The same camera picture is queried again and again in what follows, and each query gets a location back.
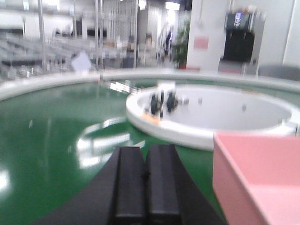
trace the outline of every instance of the machine display screen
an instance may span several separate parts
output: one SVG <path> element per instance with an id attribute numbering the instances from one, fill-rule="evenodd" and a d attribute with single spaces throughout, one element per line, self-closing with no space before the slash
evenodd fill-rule
<path id="1" fill-rule="evenodd" d="M 248 30 L 250 14 L 237 12 L 228 14 L 226 30 Z"/>

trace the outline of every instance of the pink tray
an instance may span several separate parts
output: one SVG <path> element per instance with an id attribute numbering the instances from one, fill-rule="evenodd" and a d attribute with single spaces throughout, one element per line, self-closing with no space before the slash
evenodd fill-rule
<path id="1" fill-rule="evenodd" d="M 230 225 L 300 225 L 300 138 L 218 133 L 213 187 Z"/>

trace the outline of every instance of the red sign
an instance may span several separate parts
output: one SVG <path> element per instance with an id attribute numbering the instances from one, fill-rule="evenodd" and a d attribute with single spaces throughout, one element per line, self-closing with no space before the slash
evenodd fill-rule
<path id="1" fill-rule="evenodd" d="M 207 50 L 208 49 L 208 37 L 195 37 L 194 49 Z"/>

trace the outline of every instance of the green conveyor belt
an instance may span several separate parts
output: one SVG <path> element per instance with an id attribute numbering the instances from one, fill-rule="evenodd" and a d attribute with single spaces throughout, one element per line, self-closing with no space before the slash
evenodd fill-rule
<path id="1" fill-rule="evenodd" d="M 156 80 L 132 80 L 149 87 Z M 300 94 L 228 83 L 189 81 L 254 90 L 300 106 Z M 96 175 L 116 145 L 154 143 L 127 120 L 83 134 L 85 128 L 125 117 L 124 93 L 83 83 L 35 91 L 0 102 L 0 224 L 26 225 L 60 206 Z M 130 138 L 116 143 L 118 137 Z M 212 189 L 213 153 L 177 146 L 205 196 L 222 214 Z"/>

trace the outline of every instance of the vending machine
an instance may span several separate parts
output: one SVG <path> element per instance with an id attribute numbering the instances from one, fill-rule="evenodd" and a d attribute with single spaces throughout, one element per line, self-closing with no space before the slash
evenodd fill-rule
<path id="1" fill-rule="evenodd" d="M 226 42 L 219 71 L 256 74 L 263 38 L 265 14 L 230 12 L 226 15 Z"/>

